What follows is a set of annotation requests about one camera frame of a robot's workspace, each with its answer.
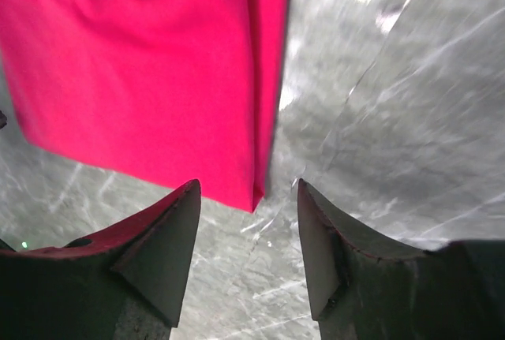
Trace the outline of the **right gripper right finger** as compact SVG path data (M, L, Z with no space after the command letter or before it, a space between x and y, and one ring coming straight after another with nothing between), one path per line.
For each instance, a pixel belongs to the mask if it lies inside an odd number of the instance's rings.
M503 241L415 248L348 215L304 180L297 217L322 338L503 338Z

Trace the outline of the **red t-shirt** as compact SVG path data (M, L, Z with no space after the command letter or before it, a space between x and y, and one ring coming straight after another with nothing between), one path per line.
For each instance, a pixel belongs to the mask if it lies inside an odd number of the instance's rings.
M28 141L254 211L266 192L288 0L1 0Z

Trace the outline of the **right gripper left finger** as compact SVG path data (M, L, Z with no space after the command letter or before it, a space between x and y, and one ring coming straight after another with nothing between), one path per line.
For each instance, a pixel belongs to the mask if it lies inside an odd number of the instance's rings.
M167 339L177 327L201 208L191 180L62 247L1 245L4 339Z

